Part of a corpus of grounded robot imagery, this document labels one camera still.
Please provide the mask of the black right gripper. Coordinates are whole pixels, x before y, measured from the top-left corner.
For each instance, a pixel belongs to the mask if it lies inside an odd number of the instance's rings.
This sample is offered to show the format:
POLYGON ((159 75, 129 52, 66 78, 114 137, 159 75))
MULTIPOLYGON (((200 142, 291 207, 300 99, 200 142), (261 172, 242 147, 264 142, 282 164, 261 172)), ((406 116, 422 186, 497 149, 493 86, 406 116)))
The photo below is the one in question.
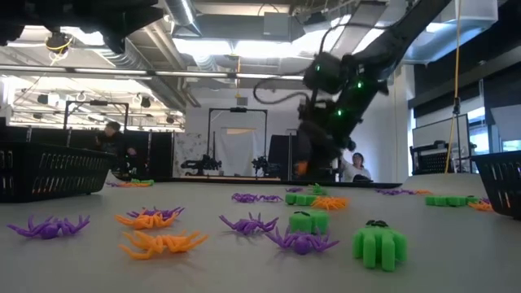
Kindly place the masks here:
POLYGON ((336 143, 332 136, 310 120, 302 120, 297 129, 296 174, 299 179, 323 177, 323 168, 338 159, 345 149, 354 151, 357 144, 350 138, 336 143))

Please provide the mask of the person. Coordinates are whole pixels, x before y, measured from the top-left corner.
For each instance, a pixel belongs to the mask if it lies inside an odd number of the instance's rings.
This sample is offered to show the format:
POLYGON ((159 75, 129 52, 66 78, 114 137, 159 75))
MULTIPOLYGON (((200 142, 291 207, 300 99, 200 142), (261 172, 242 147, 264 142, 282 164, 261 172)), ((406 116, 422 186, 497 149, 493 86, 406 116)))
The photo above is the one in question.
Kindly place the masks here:
POLYGON ((111 121, 105 125, 104 131, 94 137, 96 149, 116 156, 111 170, 119 174, 127 173, 126 158, 137 154, 135 148, 120 131, 120 123, 111 121))
POLYGON ((370 172, 364 166, 364 157, 361 153, 352 154, 352 162, 342 159, 342 172, 344 182, 372 181, 370 172))

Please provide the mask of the small green toy block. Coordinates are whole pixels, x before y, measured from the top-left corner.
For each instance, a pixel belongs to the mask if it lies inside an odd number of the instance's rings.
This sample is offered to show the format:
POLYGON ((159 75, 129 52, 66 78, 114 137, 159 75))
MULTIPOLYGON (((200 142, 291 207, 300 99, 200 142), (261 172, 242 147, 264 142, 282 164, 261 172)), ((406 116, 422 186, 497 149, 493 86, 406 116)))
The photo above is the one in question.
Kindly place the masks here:
POLYGON ((297 211, 289 216, 292 233, 325 234, 329 229, 330 216, 325 211, 297 211))

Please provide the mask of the white backdrop cloth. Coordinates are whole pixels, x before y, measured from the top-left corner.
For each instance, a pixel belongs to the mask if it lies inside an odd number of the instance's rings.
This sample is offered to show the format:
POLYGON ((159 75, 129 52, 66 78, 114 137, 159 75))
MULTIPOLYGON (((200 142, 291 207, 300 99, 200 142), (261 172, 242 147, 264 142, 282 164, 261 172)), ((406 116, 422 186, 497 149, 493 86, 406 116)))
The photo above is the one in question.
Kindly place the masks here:
POLYGON ((225 176, 255 176, 252 161, 262 154, 262 138, 257 129, 221 128, 216 132, 215 147, 225 176))

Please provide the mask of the black perforated crate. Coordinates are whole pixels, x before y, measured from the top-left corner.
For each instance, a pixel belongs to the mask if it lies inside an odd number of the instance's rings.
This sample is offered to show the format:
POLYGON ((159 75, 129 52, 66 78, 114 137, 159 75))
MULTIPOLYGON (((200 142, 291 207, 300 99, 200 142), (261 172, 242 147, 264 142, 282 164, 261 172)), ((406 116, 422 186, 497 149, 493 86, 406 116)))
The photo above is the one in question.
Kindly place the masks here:
POLYGON ((430 145, 411 146, 409 152, 412 159, 412 174, 424 175, 444 173, 447 162, 449 144, 445 141, 434 141, 430 145))

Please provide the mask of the white whiteboard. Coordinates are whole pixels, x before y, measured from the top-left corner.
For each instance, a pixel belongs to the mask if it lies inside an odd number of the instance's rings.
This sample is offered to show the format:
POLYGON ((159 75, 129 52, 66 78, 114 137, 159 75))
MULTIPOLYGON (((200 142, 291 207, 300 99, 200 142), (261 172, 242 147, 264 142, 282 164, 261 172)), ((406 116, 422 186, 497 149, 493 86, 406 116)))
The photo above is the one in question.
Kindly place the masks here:
MULTIPOLYGON (((430 145, 434 141, 438 140, 449 142, 452 121, 453 120, 449 118, 413 129, 413 146, 420 147, 424 145, 430 145)), ((467 114, 459 116, 459 124, 461 134, 461 148, 468 149, 470 145, 470 136, 467 114)))

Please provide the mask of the black tripod stand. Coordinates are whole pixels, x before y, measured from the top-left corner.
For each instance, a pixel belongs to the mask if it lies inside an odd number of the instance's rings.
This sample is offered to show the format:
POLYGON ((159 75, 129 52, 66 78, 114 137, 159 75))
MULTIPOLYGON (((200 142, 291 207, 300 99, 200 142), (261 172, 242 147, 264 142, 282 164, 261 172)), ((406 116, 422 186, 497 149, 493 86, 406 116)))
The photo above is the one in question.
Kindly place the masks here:
POLYGON ((453 172, 460 173, 462 167, 462 148, 459 116, 461 112, 461 99, 454 98, 453 121, 451 122, 451 158, 453 159, 453 172))

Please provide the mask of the black plastic slotted basket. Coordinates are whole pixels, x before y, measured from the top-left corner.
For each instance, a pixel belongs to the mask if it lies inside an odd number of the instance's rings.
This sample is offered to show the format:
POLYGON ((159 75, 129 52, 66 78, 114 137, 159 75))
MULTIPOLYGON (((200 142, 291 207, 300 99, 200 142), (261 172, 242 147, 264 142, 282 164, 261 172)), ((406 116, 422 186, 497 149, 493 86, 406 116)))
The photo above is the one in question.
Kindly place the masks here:
POLYGON ((116 157, 31 142, 0 142, 0 203, 28 203, 100 191, 116 157))
POLYGON ((473 158, 494 212, 521 221, 521 151, 473 158))

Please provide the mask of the black rig frame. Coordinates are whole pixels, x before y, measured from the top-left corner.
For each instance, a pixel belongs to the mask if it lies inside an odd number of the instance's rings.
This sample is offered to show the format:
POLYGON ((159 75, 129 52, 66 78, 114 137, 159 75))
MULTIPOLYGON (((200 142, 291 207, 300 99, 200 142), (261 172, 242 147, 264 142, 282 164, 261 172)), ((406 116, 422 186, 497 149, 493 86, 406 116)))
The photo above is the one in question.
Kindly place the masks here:
POLYGON ((262 154, 266 155, 267 151, 267 110, 247 109, 245 107, 229 107, 229 108, 210 108, 208 110, 208 145, 207 154, 215 161, 216 155, 216 132, 221 128, 248 128, 257 129, 262 138, 262 154))

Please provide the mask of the grey ceiling duct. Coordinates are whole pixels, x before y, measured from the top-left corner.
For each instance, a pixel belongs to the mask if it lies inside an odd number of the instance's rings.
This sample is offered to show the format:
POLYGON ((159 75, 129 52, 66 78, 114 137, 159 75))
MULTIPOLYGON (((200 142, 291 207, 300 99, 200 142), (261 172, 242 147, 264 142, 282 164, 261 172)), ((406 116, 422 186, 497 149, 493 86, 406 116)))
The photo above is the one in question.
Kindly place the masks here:
POLYGON ((498 0, 451 0, 412 43, 403 63, 427 64, 456 50, 498 21, 498 0))

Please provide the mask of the silver ceiling duct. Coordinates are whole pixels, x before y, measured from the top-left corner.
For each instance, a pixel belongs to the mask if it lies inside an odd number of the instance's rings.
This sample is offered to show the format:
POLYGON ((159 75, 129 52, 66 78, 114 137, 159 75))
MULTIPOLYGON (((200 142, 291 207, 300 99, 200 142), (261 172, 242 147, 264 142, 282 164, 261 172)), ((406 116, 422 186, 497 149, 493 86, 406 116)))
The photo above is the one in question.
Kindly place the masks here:
POLYGON ((161 0, 166 13, 173 21, 173 37, 202 37, 197 24, 198 10, 191 0, 161 0))

